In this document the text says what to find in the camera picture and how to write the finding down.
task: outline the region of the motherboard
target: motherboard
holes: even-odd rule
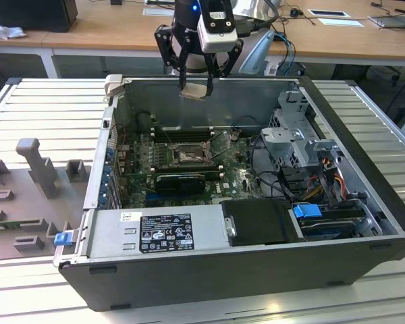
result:
[[[152,129],[122,142],[117,148],[117,174],[123,208],[263,197],[250,169],[250,138],[237,131]]]

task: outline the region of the green circuit board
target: green circuit board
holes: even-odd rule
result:
[[[263,193],[247,163],[249,143],[245,138],[232,142],[230,133],[219,131],[209,142],[193,143],[156,143],[148,135],[137,136],[129,147],[125,147],[127,151],[119,152],[123,207],[211,205],[227,199],[262,197]],[[155,186],[160,173],[153,170],[153,165],[159,168],[177,167],[179,173],[180,168],[185,167],[186,171],[181,172],[184,174],[192,173],[189,165],[222,167],[221,171],[196,172],[206,177],[205,189],[201,194],[162,196],[157,193]]]

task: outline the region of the white paper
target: white paper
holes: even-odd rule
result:
[[[5,27],[0,26],[0,38],[7,41],[8,38],[16,38],[27,36],[20,27]]]
[[[346,20],[346,19],[329,19],[329,18],[318,18],[320,22],[324,25],[332,26],[349,26],[349,27],[364,27],[360,22],[356,20]]]

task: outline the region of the floor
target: floor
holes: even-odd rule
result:
[[[137,57],[108,57],[108,73],[101,70],[98,57],[62,56],[58,57],[59,69],[63,78],[104,78],[107,74],[125,74],[129,76],[158,76],[163,73],[161,59]],[[353,79],[361,67],[350,66],[344,79]],[[333,64],[306,64],[306,75],[315,80],[329,80],[333,73]],[[385,109],[397,91],[405,82],[405,67],[400,69],[400,79],[392,86],[392,71],[385,67],[372,67],[360,87]],[[0,54],[0,88],[5,81],[13,76],[23,78],[46,78],[40,57],[36,55]],[[393,118],[399,106],[405,103],[405,89],[393,104],[388,115]]]

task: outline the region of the screw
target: screw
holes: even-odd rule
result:
[[[233,238],[236,236],[236,231],[232,227],[227,227],[227,235],[229,238]]]

